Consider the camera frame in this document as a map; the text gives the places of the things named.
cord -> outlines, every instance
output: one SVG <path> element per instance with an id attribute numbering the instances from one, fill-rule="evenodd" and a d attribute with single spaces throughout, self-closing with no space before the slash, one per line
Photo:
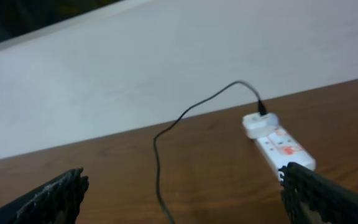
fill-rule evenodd
<path id="1" fill-rule="evenodd" d="M 167 216 L 168 218 L 168 221 L 170 224 L 175 224 L 175 221 L 167 207 L 167 205 L 165 204 L 164 200 L 162 199 L 161 197 L 161 192 L 160 192 L 160 172 L 161 172 L 161 165 L 160 165 L 160 157 L 158 156 L 158 149 L 157 149 L 157 139 L 158 137 L 160 137 L 162 134 L 166 133 L 167 131 L 171 130 L 181 119 L 184 115 L 187 114 L 187 112 L 189 112 L 189 110 L 195 108 L 196 106 L 199 106 L 209 100 L 212 100 L 213 98 L 217 97 L 219 94 L 221 94 L 222 92 L 224 92 L 225 90 L 227 90 L 228 88 L 232 87 L 233 85 L 235 84 L 241 84 L 241 85 L 244 85 L 245 87 L 247 87 L 248 89 L 250 89 L 254 94 L 255 96 L 257 97 L 258 99 L 258 112 L 261 116 L 263 115 L 266 115 L 267 114 L 267 110 L 266 110 L 266 107 L 263 105 L 261 99 L 260 99 L 260 96 L 259 96 L 259 93 L 258 91 L 249 83 L 243 81 L 243 80 L 238 80 L 238 81 L 235 81 L 235 82 L 232 82 L 230 84 L 228 84 L 228 86 L 224 87 L 222 90 L 218 91 L 217 93 L 215 93 L 214 95 L 210 96 L 209 98 L 203 100 L 203 101 L 200 101 L 199 103 L 196 103 L 195 105 L 189 107 L 187 110 L 185 110 L 185 112 L 183 112 L 179 118 L 174 122 L 172 123 L 169 127 L 167 127 L 166 129 L 162 130 L 161 132 L 159 132 L 155 137 L 154 137 L 154 140 L 153 140 L 153 147 L 154 147 L 154 154 L 155 154 L 155 159 L 157 161 L 157 177 L 156 177 L 156 180 L 155 180 L 155 191 L 157 193 L 157 199 L 158 199 L 158 202 L 163 210 L 163 212 L 165 213 L 165 215 Z"/>

black cable connector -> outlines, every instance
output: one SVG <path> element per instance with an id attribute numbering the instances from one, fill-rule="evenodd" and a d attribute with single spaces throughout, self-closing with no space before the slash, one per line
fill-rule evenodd
<path id="1" fill-rule="evenodd" d="M 195 105 L 189 107 L 187 110 L 185 110 L 185 112 L 183 112 L 179 118 L 173 122 L 169 127 L 167 127 L 166 129 L 162 130 L 161 132 L 159 132 L 153 139 L 153 147 L 154 147 L 154 154 L 155 154 L 155 160 L 157 161 L 157 176 L 156 176 L 156 180 L 155 180 L 155 191 L 157 194 L 157 200 L 162 208 L 162 210 L 164 211 L 164 213 L 166 214 L 168 221 L 170 224 L 175 224 L 175 221 L 171 215 L 171 213 L 169 212 L 168 207 L 166 206 L 164 200 L 162 199 L 161 196 L 161 191 L 160 191 L 160 173 L 161 173 L 161 165 L 160 165 L 160 157 L 158 156 L 158 149 L 157 149 L 157 139 L 158 137 L 160 137 L 162 134 L 166 133 L 167 131 L 171 130 L 181 119 L 182 117 L 184 117 L 185 114 L 187 114 L 187 112 L 189 112 L 189 110 L 195 108 L 198 105 L 201 105 L 209 100 L 212 100 L 213 98 L 217 97 L 219 94 L 221 94 L 222 92 L 224 92 L 225 90 L 227 90 L 228 88 L 232 87 L 235 84 L 241 84 L 246 86 L 248 89 L 250 89 L 255 96 L 258 99 L 258 112 L 261 116 L 264 116 L 267 114 L 267 110 L 266 107 L 264 106 L 264 104 L 262 103 L 262 100 L 260 99 L 259 93 L 258 91 L 256 91 L 256 89 L 249 83 L 243 81 L 243 80 L 239 80 L 239 81 L 235 81 L 232 82 L 230 84 L 228 84 L 228 86 L 224 87 L 222 90 L 219 90 L 217 93 L 215 93 L 214 95 L 210 96 L 209 98 L 200 101 L 198 103 L 196 103 Z"/>

extension socket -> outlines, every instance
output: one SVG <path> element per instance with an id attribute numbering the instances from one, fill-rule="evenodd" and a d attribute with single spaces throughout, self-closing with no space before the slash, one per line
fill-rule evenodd
<path id="1" fill-rule="evenodd" d="M 243 118 L 246 133 L 248 137 L 259 134 L 254 141 L 279 181 L 282 181 L 282 178 L 280 177 L 281 172 L 278 170 L 283 166 L 287 166 L 289 162 L 296 162 L 310 170 L 316 169 L 316 161 L 278 124 L 278 119 L 275 115 L 270 115 L 268 118 L 259 116 L 257 119 L 251 119 L 254 123 L 249 120 L 249 118 L 253 117 L 254 114 L 250 114 Z M 265 126 L 263 126 L 261 119 L 273 119 L 274 122 L 277 122 L 277 125 L 271 129 L 269 124 L 272 124 L 272 122 L 267 121 L 265 122 Z M 265 136 L 260 135 L 260 133 L 266 133 L 264 131 L 267 130 L 270 130 L 270 132 Z"/>

power strip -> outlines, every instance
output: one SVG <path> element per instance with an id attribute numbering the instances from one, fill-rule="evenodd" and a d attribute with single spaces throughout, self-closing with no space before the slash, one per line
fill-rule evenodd
<path id="1" fill-rule="evenodd" d="M 279 181 L 282 178 L 278 170 L 289 162 L 296 162 L 310 170 L 316 169 L 315 159 L 278 124 L 275 114 L 247 115 L 243 117 L 243 125 L 246 134 L 255 141 Z"/>

wooden table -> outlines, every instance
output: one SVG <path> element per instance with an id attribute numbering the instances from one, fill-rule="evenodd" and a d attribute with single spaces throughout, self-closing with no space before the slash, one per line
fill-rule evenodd
<path id="1" fill-rule="evenodd" d="M 358 80 L 266 105 L 317 160 L 317 173 L 358 193 Z M 277 180 L 242 129 L 241 118 L 254 110 L 195 116 L 162 136 L 162 194 L 177 223 L 289 222 Z M 77 223 L 167 223 L 155 196 L 152 150 L 167 125 L 1 160 L 0 206 L 84 167 L 90 187 Z"/>

